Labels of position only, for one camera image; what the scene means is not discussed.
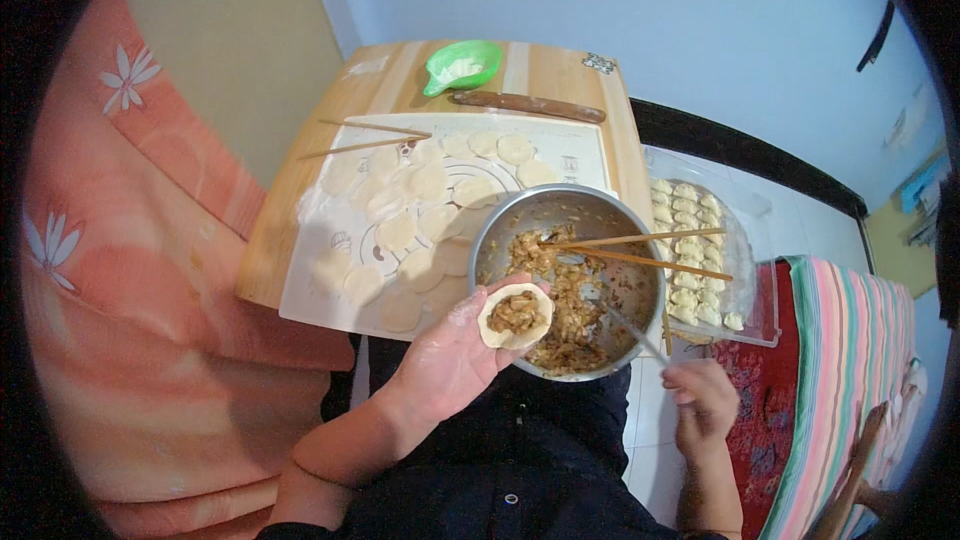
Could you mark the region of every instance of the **clear plastic container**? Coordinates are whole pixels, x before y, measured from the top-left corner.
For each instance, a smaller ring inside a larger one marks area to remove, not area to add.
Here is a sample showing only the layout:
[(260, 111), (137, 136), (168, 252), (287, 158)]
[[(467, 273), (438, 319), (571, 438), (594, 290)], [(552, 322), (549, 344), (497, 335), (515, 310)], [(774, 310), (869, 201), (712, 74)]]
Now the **clear plastic container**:
[(744, 318), (743, 330), (712, 326), (703, 321), (691, 326), (671, 317), (671, 328), (759, 346), (777, 346), (780, 318), (777, 312), (777, 270), (771, 261), (757, 262), (754, 255), (769, 255), (767, 222), (773, 206), (763, 196), (735, 186), (729, 177), (688, 161), (675, 153), (644, 146), (651, 177), (683, 181), (706, 189), (724, 206), (727, 237), (723, 246), (724, 271), (733, 282), (720, 292), (721, 316), (737, 312)]

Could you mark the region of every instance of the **striped blanket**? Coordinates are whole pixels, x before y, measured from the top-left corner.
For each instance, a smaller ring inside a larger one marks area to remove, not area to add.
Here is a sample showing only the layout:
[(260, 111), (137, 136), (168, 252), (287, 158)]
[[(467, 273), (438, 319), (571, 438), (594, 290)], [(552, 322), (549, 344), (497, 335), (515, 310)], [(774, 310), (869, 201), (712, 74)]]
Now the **striped blanket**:
[[(901, 391), (914, 348), (914, 302), (899, 283), (820, 258), (788, 257), (799, 331), (793, 447), (761, 538), (800, 538), (844, 482), (850, 449), (872, 407)], [(886, 430), (865, 478), (879, 485)], [(855, 506), (842, 538), (863, 513)]]

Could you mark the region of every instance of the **person's left hand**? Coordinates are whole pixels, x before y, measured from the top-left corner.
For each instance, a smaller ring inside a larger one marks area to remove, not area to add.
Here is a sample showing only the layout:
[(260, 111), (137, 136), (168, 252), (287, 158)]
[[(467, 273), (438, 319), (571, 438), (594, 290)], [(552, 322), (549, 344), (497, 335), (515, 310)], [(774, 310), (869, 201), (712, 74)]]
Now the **person's left hand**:
[[(396, 373), (383, 386), (415, 413), (439, 423), (461, 412), (528, 349), (491, 348), (480, 338), (477, 317), (487, 296), (508, 284), (530, 282), (529, 273), (511, 275), (490, 287), (478, 285), (447, 317), (423, 330), (411, 343)], [(544, 292), (549, 291), (540, 283)]]

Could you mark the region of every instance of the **wooden tabletop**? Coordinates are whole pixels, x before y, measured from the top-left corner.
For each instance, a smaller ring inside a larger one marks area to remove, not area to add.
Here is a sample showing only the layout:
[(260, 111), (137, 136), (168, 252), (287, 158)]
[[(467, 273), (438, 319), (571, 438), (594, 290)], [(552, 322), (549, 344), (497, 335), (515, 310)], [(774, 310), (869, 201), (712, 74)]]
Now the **wooden tabletop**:
[[(427, 58), (452, 40), (357, 48), (296, 135), (250, 234), (236, 294), (274, 309), (281, 306), (290, 255), (297, 240), (298, 199), (317, 180), (324, 159), (298, 157), (330, 148), (339, 126), (318, 120), (384, 113), (486, 113), (450, 102), (450, 92), (424, 96)], [(600, 124), (610, 185), (648, 227), (653, 225), (646, 162), (627, 90), (616, 61), (586, 52), (527, 42), (498, 42), (503, 60), (480, 90), (574, 102), (606, 111)]]

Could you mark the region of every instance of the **stainless steel mixing bowl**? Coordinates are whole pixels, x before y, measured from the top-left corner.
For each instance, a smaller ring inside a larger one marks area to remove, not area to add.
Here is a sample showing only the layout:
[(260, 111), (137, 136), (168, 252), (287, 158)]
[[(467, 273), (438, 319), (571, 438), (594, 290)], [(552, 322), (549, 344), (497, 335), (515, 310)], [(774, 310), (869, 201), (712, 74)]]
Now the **stainless steel mixing bowl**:
[[(489, 214), (470, 247), (466, 278), (471, 287), (490, 284), (506, 276), (510, 266), (507, 247), (517, 234), (531, 230), (546, 232), (555, 225), (572, 223), (578, 240), (649, 234), (640, 218), (603, 191), (574, 184), (534, 186), (514, 194)], [(657, 253), (651, 242), (603, 246), (604, 250), (653, 258)], [(664, 311), (664, 270), (625, 260), (607, 259), (600, 275), (605, 287), (600, 298), (619, 305), (620, 313), (647, 335), (654, 346), (658, 338), (651, 334)], [(614, 333), (614, 325), (605, 315), (598, 344), (609, 360), (600, 367), (582, 373), (550, 375), (542, 368), (518, 358), (513, 364), (540, 378), (558, 382), (584, 382), (610, 375), (640, 354), (643, 345), (629, 334)]]

